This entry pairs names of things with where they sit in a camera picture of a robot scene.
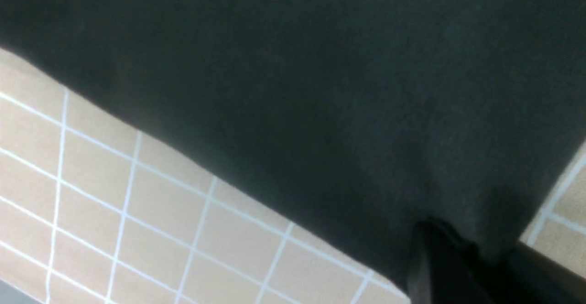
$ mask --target ceramic tile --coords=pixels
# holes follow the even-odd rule
[[[0,54],[0,91],[61,121],[64,87],[23,60]]]
[[[57,225],[65,231],[113,255],[120,219],[119,213],[61,186]]]
[[[0,279],[44,301],[47,270],[0,246]]]
[[[69,95],[67,126],[132,156],[137,131],[79,95]]]
[[[554,212],[586,226],[586,168],[583,168],[565,191]]]
[[[343,252],[333,248],[333,246],[329,245],[328,242],[325,242],[324,240],[316,237],[315,235],[313,235],[306,229],[303,229],[302,227],[295,225],[293,231],[291,232],[291,237],[297,240],[301,240],[306,244],[312,246],[313,248],[320,250],[333,258],[337,258],[337,260],[356,268],[358,271],[366,272],[368,270],[368,268],[366,268],[364,265],[356,262]]]
[[[53,269],[98,294],[106,295],[112,261],[58,232],[55,239]]]
[[[349,303],[362,277],[316,254],[287,243],[270,287],[303,304]]]
[[[0,202],[0,239],[28,256],[47,264],[51,253],[51,227]]]
[[[523,243],[526,244],[529,241],[529,237],[531,237],[531,233],[533,233],[533,230],[535,229],[535,224],[537,223],[540,216],[541,216],[541,213],[538,212],[537,215],[535,215],[535,217],[533,218],[533,220],[531,220],[531,223],[529,223],[529,225],[527,225],[527,227],[525,228],[525,231],[523,231],[523,233],[521,234],[520,240]]]
[[[63,179],[119,209],[123,208],[130,161],[68,132]]]
[[[212,183],[209,172],[150,136],[143,137],[138,160],[203,192]]]
[[[127,220],[120,246],[120,261],[178,289],[189,249]]]
[[[586,277],[586,235],[547,220],[533,248]]]
[[[198,248],[254,279],[262,280],[281,239],[280,235],[221,206],[210,204]]]
[[[56,181],[0,153],[0,195],[46,221],[53,221]]]
[[[61,128],[0,100],[0,146],[51,174],[57,174]]]
[[[82,290],[81,288],[61,279],[57,275],[51,276],[51,304],[104,304],[104,300]]]
[[[356,304],[408,304],[409,300],[397,296],[372,283],[366,286]]]
[[[188,244],[193,242],[205,199],[136,168],[128,213]]]
[[[374,280],[379,281],[385,285],[393,285],[386,277],[383,277],[382,275],[378,274],[378,273],[374,273],[373,277]]]
[[[112,300],[117,304],[173,304],[175,295],[167,289],[117,266]]]
[[[184,294],[201,304],[254,304],[260,287],[201,256],[195,256]]]
[[[213,197],[218,201],[228,204],[228,206],[232,206],[232,208],[236,208],[239,212],[255,217],[280,231],[285,231],[289,224],[289,221],[285,217],[228,185],[224,181],[218,181]]]

